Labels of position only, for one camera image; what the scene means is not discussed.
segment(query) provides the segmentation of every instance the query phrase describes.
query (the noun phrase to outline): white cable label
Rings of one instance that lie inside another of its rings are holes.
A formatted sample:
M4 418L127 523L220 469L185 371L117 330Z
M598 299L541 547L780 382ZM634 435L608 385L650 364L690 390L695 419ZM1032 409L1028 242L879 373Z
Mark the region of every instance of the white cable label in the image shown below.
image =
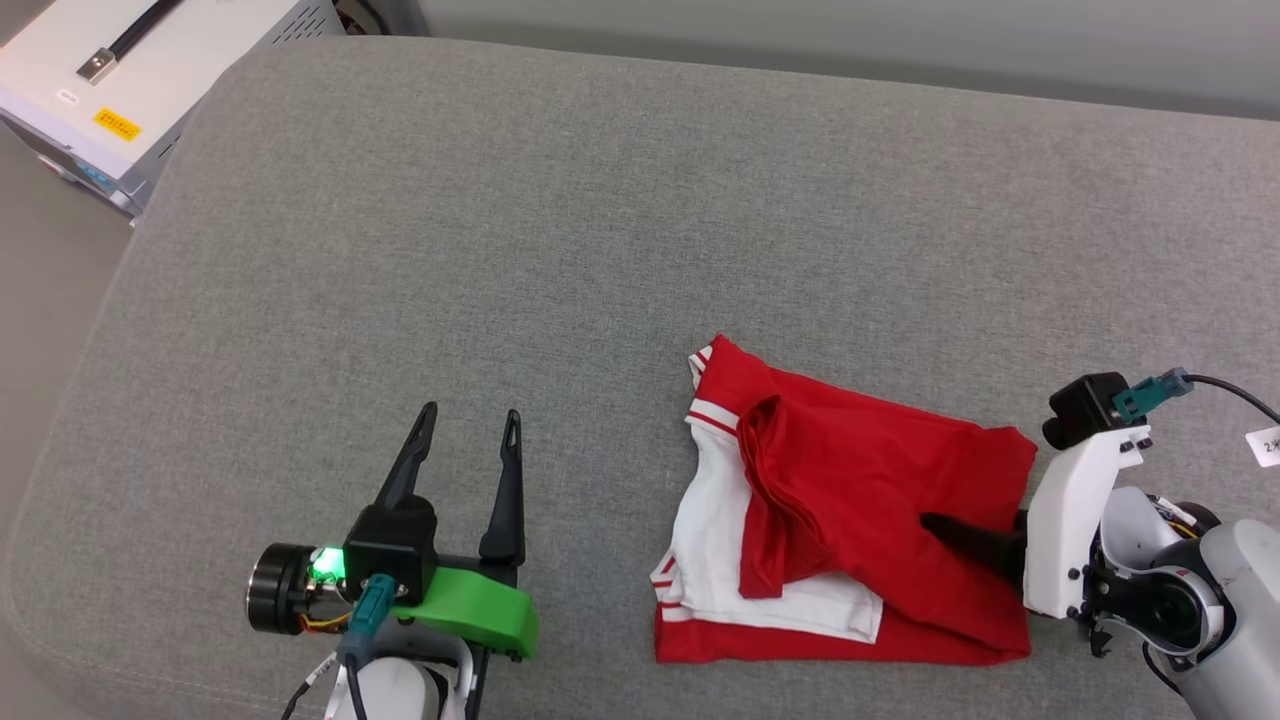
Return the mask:
M1244 439L1249 441L1258 465L1263 468L1280 465L1280 427L1248 433Z

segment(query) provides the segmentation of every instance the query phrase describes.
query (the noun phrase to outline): gray floor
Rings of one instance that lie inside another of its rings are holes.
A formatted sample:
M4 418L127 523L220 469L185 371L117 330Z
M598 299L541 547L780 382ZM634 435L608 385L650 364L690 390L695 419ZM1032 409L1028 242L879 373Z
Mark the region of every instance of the gray floor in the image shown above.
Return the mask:
M0 41L46 4L0 3ZM0 543L129 232L125 217L0 132ZM90 717L40 684L6 642L0 697L5 720Z

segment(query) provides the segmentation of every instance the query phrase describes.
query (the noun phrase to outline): teal connector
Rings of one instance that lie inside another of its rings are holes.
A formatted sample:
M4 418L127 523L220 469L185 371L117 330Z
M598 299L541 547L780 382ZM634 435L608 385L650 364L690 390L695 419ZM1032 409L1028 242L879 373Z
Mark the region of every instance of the teal connector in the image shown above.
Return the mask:
M374 635L392 614L396 603L396 580L390 575L375 574L356 601L356 609L347 623L347 632L338 642L338 659L348 655L356 659L356 669L374 660Z
M1115 396L1116 413L1125 424L1132 424L1151 413L1170 397L1181 397L1192 391L1187 370L1174 368L1158 378L1147 378Z

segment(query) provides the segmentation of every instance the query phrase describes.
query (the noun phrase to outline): gray wall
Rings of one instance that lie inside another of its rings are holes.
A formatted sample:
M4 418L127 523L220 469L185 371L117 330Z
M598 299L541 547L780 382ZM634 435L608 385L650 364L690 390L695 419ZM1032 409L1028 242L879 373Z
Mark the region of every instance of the gray wall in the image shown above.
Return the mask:
M422 4L443 37L1280 119L1280 0Z

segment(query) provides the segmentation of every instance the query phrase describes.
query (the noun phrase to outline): folded shirt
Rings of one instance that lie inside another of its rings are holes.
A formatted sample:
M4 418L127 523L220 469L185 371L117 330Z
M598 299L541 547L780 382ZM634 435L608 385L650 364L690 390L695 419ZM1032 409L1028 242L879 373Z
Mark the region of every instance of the folded shirt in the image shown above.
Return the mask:
M776 370L724 337L690 364L699 470L654 573L660 661L1029 653L1018 596L919 515L1010 529L1033 443ZM800 585L814 580L829 585Z

